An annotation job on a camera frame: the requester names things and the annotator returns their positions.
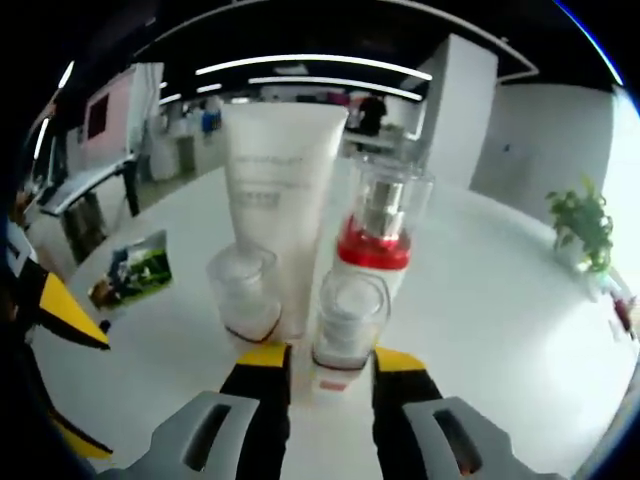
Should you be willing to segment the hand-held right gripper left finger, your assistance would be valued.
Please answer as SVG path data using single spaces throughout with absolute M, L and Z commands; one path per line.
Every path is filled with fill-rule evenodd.
M 153 432 L 129 479 L 278 479 L 290 434 L 292 346 L 242 354 L 217 392 L 205 391 Z

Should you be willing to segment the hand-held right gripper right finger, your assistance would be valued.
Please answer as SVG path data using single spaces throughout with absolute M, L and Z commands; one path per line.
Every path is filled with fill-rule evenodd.
M 443 397 L 416 357 L 373 351 L 373 440 L 385 479 L 558 479 L 514 454 L 509 435 L 459 397 Z

